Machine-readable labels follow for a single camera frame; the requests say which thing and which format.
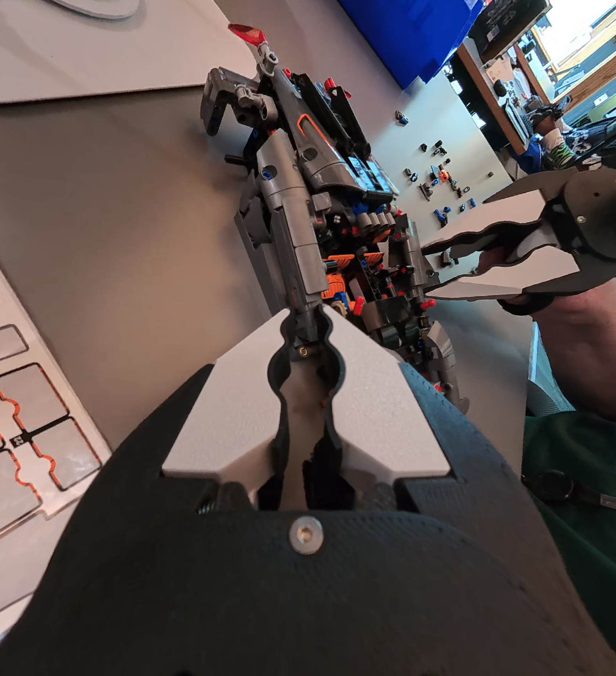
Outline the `lego sticker sheet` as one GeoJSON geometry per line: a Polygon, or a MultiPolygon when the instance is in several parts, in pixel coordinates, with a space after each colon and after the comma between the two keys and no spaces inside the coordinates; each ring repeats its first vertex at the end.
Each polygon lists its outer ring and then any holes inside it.
{"type": "Polygon", "coordinates": [[[0,615],[33,594],[110,456],[0,270],[0,615]]]}

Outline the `blue plastic bin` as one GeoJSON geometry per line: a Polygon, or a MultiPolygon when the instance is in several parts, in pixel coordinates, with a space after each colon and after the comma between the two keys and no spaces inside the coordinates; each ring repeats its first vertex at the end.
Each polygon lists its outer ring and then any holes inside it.
{"type": "Polygon", "coordinates": [[[487,1],[339,1],[401,89],[429,83],[462,44],[487,1]]]}

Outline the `white flat board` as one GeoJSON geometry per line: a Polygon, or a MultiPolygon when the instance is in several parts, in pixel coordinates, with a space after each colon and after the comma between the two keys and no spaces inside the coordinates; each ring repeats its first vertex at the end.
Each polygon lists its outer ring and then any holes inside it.
{"type": "Polygon", "coordinates": [[[120,21],[0,1],[0,105],[199,86],[217,66],[256,74],[214,1],[141,1],[120,21]]]}

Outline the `scattered small lego pieces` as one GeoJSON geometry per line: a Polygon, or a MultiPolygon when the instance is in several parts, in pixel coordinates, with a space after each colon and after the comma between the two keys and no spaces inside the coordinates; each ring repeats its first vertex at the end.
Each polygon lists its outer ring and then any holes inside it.
{"type": "MultiPolygon", "coordinates": [[[[395,110],[395,122],[399,126],[406,126],[409,124],[409,118],[400,110],[395,110]]],[[[448,165],[451,163],[451,158],[448,156],[448,150],[443,142],[438,140],[435,144],[429,146],[427,143],[418,145],[417,150],[422,156],[428,156],[428,171],[422,175],[420,171],[412,167],[405,166],[403,169],[403,176],[409,184],[416,186],[420,191],[422,197],[429,203],[432,200],[435,189],[445,185],[450,189],[456,199],[463,199],[467,195],[471,187],[469,185],[460,186],[458,181],[451,176],[448,170],[448,165]]],[[[463,214],[467,207],[471,209],[476,207],[475,200],[471,197],[467,202],[461,202],[458,207],[458,213],[463,214]]],[[[443,206],[441,209],[434,209],[432,212],[439,223],[440,229],[446,227],[449,221],[449,215],[452,213],[450,206],[443,206]]]]}

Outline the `grey lego cylinder assembly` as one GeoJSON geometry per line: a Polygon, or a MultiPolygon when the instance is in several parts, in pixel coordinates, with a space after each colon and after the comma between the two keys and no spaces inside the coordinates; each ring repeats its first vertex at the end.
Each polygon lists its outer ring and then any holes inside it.
{"type": "Polygon", "coordinates": [[[271,233],[289,308],[296,313],[296,337],[318,341],[315,309],[328,290],[326,271],[305,198],[287,198],[271,215],[271,233]]]}

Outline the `large grey lego vehicle model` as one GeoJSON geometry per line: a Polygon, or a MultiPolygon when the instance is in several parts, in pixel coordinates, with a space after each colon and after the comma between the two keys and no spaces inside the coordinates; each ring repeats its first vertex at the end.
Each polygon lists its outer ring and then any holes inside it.
{"type": "Polygon", "coordinates": [[[448,334],[428,317],[425,292],[439,280],[419,249],[415,224],[397,208],[398,190],[371,154],[349,103],[328,79],[282,69],[262,30],[228,30],[255,50],[257,75],[212,69],[201,100],[215,136],[229,107],[251,129],[240,156],[247,170],[234,221],[272,314],[291,309],[284,294],[271,215],[287,198],[305,198],[329,283],[322,304],[410,364],[462,413],[448,334]]]}

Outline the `long wooden desk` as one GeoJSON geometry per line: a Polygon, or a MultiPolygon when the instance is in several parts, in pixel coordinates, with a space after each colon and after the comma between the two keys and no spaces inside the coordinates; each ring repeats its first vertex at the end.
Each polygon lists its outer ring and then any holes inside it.
{"type": "Polygon", "coordinates": [[[526,128],[526,106],[531,101],[546,106],[555,97],[535,50],[526,54],[517,40],[500,57],[484,62],[474,39],[467,37],[451,64],[462,87],[459,97],[489,146],[497,153],[523,154],[533,135],[526,128]]]}

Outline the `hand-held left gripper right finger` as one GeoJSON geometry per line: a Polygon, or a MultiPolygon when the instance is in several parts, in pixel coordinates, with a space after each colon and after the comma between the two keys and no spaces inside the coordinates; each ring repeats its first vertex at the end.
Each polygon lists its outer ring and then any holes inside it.
{"type": "Polygon", "coordinates": [[[320,469],[356,492],[399,479],[444,478],[450,464],[399,362],[329,306],[323,331],[320,469]]]}

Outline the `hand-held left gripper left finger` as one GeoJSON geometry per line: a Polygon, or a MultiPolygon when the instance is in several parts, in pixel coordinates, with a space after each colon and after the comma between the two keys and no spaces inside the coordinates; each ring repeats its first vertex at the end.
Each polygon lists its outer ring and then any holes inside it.
{"type": "Polygon", "coordinates": [[[166,477],[239,483],[260,506],[279,505],[292,342],[293,312],[283,309],[215,362],[163,462],[166,477]]]}

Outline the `person's right forearm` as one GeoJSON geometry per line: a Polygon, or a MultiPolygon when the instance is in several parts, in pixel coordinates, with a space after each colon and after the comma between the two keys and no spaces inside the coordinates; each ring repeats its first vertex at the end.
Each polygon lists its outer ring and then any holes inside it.
{"type": "Polygon", "coordinates": [[[556,298],[532,318],[566,399],[616,422],[616,279],[556,298]]]}

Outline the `person's right hand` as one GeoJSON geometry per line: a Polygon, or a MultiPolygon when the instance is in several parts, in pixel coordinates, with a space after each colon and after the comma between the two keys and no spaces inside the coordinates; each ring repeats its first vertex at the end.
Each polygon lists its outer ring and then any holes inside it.
{"type": "Polygon", "coordinates": [[[495,266],[506,264],[513,251],[513,246],[500,246],[482,251],[476,268],[476,274],[483,275],[495,266]]]}

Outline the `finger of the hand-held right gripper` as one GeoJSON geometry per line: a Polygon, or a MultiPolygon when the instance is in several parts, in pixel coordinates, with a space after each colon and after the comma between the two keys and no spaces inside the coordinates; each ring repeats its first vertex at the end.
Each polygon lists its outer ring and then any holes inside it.
{"type": "Polygon", "coordinates": [[[549,225],[542,221],[547,201],[531,190],[482,204],[419,242],[426,256],[449,253],[462,259],[493,248],[514,246],[514,260],[549,245],[549,225]]]}
{"type": "Polygon", "coordinates": [[[429,289],[433,300],[508,300],[529,287],[580,271],[574,256],[552,245],[532,249],[521,260],[493,266],[480,275],[462,275],[429,289]]]}

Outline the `dark printed box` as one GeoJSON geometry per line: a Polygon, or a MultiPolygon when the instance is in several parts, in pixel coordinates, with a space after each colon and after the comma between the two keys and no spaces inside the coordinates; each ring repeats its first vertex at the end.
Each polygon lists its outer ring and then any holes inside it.
{"type": "Polygon", "coordinates": [[[551,8],[550,1],[490,1],[468,35],[482,63],[505,53],[551,8]]]}

